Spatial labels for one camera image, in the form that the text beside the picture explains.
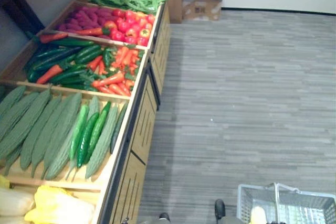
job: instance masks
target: plastic vegetable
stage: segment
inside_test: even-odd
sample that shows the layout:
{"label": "plastic vegetable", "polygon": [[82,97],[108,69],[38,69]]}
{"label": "plastic vegetable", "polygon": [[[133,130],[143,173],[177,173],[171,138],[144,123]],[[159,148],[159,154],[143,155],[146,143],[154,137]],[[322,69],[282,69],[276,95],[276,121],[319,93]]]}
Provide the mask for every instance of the plastic vegetable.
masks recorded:
{"label": "plastic vegetable", "polygon": [[34,206],[34,196],[25,191],[0,188],[0,216],[22,216]]}

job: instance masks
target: wooden crate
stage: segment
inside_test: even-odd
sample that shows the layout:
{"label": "wooden crate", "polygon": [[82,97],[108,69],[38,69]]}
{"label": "wooden crate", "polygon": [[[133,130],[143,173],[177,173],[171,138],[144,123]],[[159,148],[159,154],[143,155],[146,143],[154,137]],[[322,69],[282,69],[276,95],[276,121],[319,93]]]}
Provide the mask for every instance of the wooden crate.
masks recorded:
{"label": "wooden crate", "polygon": [[[1,81],[0,85],[6,87],[7,90],[11,90],[19,85],[26,85],[26,93],[30,93],[33,91],[44,91],[47,87],[42,85],[37,85],[33,83],[24,83],[24,82],[14,82],[14,81]],[[76,93],[75,90],[62,90],[59,87],[51,87],[52,95],[56,96],[61,93],[63,97],[67,97],[71,94]],[[88,100],[91,100],[93,95],[92,92],[83,91],[82,92],[82,103],[87,103]],[[107,101],[111,101],[112,105],[117,105],[119,110],[121,110],[122,105],[125,102],[128,102],[127,99],[122,98],[113,98],[107,97],[105,95],[99,95],[98,99],[100,101],[100,109],[106,104]],[[124,135],[124,129],[128,123],[128,118],[130,116],[132,101],[130,101],[129,106],[127,108],[123,123],[121,125],[121,130],[119,136],[116,141],[116,145],[114,147],[113,153],[109,152],[106,154],[103,164],[101,165],[98,172],[93,175],[89,179],[85,179],[86,166],[81,167],[77,172],[73,171],[70,173],[68,180],[65,180],[65,175],[67,174],[69,164],[62,170],[62,172],[53,180],[41,180],[39,177],[41,176],[43,164],[40,163],[35,172],[35,178],[30,177],[31,167],[27,170],[23,171],[20,168],[19,159],[12,165],[9,170],[9,174],[7,178],[12,183],[12,185],[21,190],[29,191],[34,193],[38,186],[40,185],[49,185],[54,187],[65,188],[68,191],[72,192],[75,197],[79,199],[90,202],[96,206],[94,217],[92,223],[97,223],[100,209],[103,203],[103,199],[107,190],[108,181],[114,169],[114,165],[116,162],[117,155],[120,151],[120,146],[122,142],[122,138]],[[3,172],[3,167],[0,167],[0,173]]]}

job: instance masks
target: green pepper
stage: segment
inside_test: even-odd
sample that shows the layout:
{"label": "green pepper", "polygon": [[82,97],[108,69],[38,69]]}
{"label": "green pepper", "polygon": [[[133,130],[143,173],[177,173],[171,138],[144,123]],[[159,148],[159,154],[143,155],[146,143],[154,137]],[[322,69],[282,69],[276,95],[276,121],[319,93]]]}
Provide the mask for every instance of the green pepper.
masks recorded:
{"label": "green pepper", "polygon": [[106,68],[109,68],[111,66],[111,57],[112,57],[111,48],[105,47],[103,51],[103,62]]}
{"label": "green pepper", "polygon": [[87,152],[88,152],[88,147],[89,147],[89,142],[90,138],[92,135],[93,128],[95,126],[95,123],[99,117],[99,112],[94,113],[88,120],[88,122],[85,125],[84,132],[82,134],[82,138],[77,150],[77,167],[80,168],[86,158]]}

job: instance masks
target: baseboard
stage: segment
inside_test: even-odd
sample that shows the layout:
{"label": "baseboard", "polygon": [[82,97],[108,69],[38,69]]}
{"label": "baseboard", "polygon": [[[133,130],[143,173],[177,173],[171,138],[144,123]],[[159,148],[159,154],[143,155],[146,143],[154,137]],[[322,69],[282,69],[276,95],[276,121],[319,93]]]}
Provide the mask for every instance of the baseboard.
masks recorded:
{"label": "baseboard", "polygon": [[305,14],[336,16],[336,13],[306,12],[304,10],[279,10],[279,9],[235,8],[235,7],[222,7],[222,10],[256,10],[261,12],[305,13]]}

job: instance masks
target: cabinet door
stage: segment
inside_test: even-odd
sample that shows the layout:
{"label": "cabinet door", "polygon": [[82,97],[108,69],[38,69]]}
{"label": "cabinet door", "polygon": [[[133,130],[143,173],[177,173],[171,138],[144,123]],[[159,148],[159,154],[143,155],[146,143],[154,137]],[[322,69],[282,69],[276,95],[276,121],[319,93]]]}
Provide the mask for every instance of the cabinet door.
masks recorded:
{"label": "cabinet door", "polygon": [[118,200],[115,202],[117,208],[110,223],[120,224],[124,218],[128,217],[129,224],[136,224],[145,171],[145,165],[133,153],[130,153]]}
{"label": "cabinet door", "polygon": [[145,164],[152,142],[156,107],[152,84],[147,76],[131,141],[132,150]]}
{"label": "cabinet door", "polygon": [[156,40],[155,52],[151,55],[155,81],[159,94],[161,95],[163,89],[164,75],[166,71],[166,63],[169,53],[170,44],[170,22],[168,5],[165,6],[160,25],[160,31]]}

